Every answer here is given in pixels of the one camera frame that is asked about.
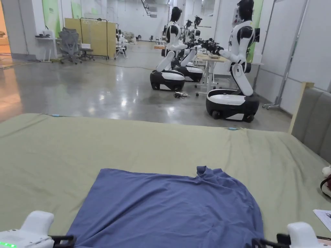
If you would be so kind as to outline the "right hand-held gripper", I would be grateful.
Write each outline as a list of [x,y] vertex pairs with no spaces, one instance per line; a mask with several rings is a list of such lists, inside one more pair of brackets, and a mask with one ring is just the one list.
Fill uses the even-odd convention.
[[[287,225],[287,234],[278,233],[277,242],[289,248],[318,248],[318,238],[311,225],[295,222]],[[277,243],[264,239],[252,239],[252,248],[278,248]]]

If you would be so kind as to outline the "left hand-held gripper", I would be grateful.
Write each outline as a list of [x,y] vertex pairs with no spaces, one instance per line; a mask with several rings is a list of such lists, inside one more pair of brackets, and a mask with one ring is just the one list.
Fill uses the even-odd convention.
[[[49,230],[54,214],[44,211],[31,212],[20,229],[0,232],[1,248],[53,248],[54,240]],[[75,248],[76,236],[60,236],[59,248]]]

